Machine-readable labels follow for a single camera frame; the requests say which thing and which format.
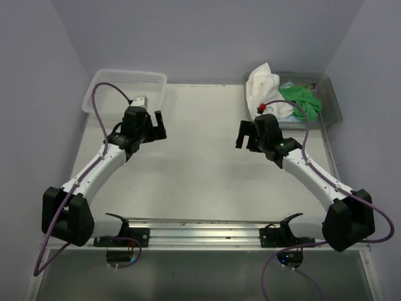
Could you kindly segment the white towel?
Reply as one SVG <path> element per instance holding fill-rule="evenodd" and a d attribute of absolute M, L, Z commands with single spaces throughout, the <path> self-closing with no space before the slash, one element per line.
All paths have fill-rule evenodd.
<path fill-rule="evenodd" d="M 259 114 L 261 104 L 273 100 L 284 100 L 279 92 L 280 77 L 271 71 L 268 63 L 254 69 L 245 80 L 245 108 L 248 121 L 253 121 Z M 279 122 L 301 122 L 295 116 L 294 107 L 288 103 L 278 102 L 266 106 L 263 114 L 273 114 Z"/>

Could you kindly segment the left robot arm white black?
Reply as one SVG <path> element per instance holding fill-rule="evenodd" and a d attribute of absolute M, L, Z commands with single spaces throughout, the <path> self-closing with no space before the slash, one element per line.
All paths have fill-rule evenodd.
<path fill-rule="evenodd" d="M 107 135 L 96 156 L 73 179 L 60 188 L 49 187 L 43 194 L 41 230 L 47 238 L 57 238 L 83 246 L 92 238 L 103 238 L 116 246 L 126 245 L 130 230 L 126 218 L 91 211 L 97 192 L 140 146 L 164 140 L 167 132 L 161 111 L 150 114 L 142 107 L 129 107 L 123 119 Z"/>

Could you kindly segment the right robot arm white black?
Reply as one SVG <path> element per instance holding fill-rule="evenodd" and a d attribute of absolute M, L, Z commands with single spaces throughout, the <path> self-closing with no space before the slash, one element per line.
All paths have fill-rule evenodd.
<path fill-rule="evenodd" d="M 283 137 L 273 115 L 260 116 L 254 122 L 241 121 L 236 148 L 242 146 L 263 153 L 267 160 L 294 176 L 325 210 L 322 217 L 295 213 L 281 220 L 278 226 L 265 226 L 259 231 L 263 247 L 289 247 L 324 240 L 334 250 L 343 251 L 375 232 L 372 198 L 366 190 L 356 191 L 316 165 L 302 153 L 297 140 Z"/>

